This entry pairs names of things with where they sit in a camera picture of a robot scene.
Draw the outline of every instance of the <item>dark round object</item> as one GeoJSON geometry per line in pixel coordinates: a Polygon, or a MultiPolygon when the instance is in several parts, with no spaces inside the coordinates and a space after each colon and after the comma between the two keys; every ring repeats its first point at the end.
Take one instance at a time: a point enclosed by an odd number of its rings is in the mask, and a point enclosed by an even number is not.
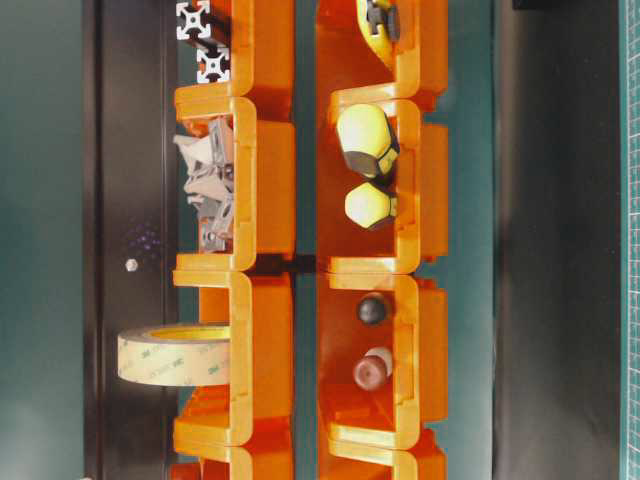
{"type": "Polygon", "coordinates": [[[367,325],[378,325],[383,322],[390,313],[387,299],[381,293],[365,295],[358,303],[358,318],[367,325]]]}
{"type": "Polygon", "coordinates": [[[380,357],[367,356],[356,363],[353,379],[367,392],[374,392],[387,383],[387,366],[380,357]]]}
{"type": "Polygon", "coordinates": [[[392,42],[395,43],[400,40],[400,15],[398,14],[398,7],[395,5],[387,13],[387,31],[392,42]]]}

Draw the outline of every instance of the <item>orange storage bin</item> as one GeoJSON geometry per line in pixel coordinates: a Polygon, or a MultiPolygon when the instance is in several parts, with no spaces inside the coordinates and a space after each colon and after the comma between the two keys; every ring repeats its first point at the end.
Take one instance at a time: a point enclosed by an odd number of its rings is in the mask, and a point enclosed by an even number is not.
{"type": "Polygon", "coordinates": [[[258,254],[293,257],[296,234],[295,130],[257,117],[246,98],[210,98],[177,105],[177,118],[194,135],[208,122],[233,116],[235,216],[233,252],[178,254],[178,270],[243,271],[258,254]]]}
{"type": "Polygon", "coordinates": [[[360,33],[355,0],[319,0],[318,115],[324,115],[329,102],[337,108],[394,98],[410,98],[422,110],[435,109],[448,82],[447,0],[393,3],[400,14],[400,39],[389,70],[360,33]]]}
{"type": "Polygon", "coordinates": [[[409,100],[376,103],[396,128],[398,214],[393,226],[369,231],[344,212],[346,194],[364,180],[345,164],[336,133],[341,110],[318,133],[318,262],[335,273],[412,273],[422,260],[446,255],[449,242],[448,131],[422,123],[409,100]]]}
{"type": "Polygon", "coordinates": [[[447,457],[431,430],[409,451],[319,439],[320,480],[445,480],[447,457]]]}
{"type": "Polygon", "coordinates": [[[242,447],[175,444],[178,453],[196,455],[200,463],[174,465],[171,480],[293,480],[293,448],[288,430],[257,433],[242,447]]]}
{"type": "Polygon", "coordinates": [[[178,88],[176,105],[246,96],[262,118],[289,120],[295,76],[294,0],[211,3],[214,16],[231,21],[230,80],[178,88]]]}
{"type": "Polygon", "coordinates": [[[288,274],[176,270],[197,287],[200,323],[230,325],[230,383],[198,387],[176,419],[174,442],[247,443],[254,432],[288,428],[293,405],[293,304],[288,274]]]}
{"type": "Polygon", "coordinates": [[[447,295],[429,280],[405,275],[318,275],[318,391],[331,440],[407,450],[425,422],[448,412],[447,295]],[[394,304],[392,319],[369,326],[356,316],[366,292],[394,304]],[[353,367],[371,348],[393,352],[390,381],[361,390],[353,367]]]}

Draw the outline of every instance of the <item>green cutting mat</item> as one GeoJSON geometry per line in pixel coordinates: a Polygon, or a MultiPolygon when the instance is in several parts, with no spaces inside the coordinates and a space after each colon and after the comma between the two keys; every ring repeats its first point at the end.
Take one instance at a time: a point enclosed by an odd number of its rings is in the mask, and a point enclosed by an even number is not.
{"type": "Polygon", "coordinates": [[[620,2],[622,422],[620,478],[640,478],[640,0],[620,2]]]}

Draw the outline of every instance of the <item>black strip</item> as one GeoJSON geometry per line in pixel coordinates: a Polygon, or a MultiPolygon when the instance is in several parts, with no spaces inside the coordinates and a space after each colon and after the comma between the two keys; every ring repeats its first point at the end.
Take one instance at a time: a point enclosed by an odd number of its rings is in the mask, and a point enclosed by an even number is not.
{"type": "Polygon", "coordinates": [[[496,480],[618,477],[618,2],[499,13],[496,480]]]}
{"type": "Polygon", "coordinates": [[[177,392],[120,380],[116,339],[178,318],[175,2],[89,0],[83,24],[85,474],[164,478],[177,392]]]}
{"type": "Polygon", "coordinates": [[[84,61],[84,469],[99,480],[102,471],[101,325],[100,325],[100,0],[83,3],[84,61]]]}

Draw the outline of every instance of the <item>roll of tape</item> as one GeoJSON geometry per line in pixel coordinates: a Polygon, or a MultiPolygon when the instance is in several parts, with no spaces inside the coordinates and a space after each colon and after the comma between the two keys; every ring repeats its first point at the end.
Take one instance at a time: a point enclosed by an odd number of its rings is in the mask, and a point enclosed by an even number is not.
{"type": "Polygon", "coordinates": [[[171,325],[118,335],[118,376],[145,385],[229,383],[229,327],[171,325]]]}

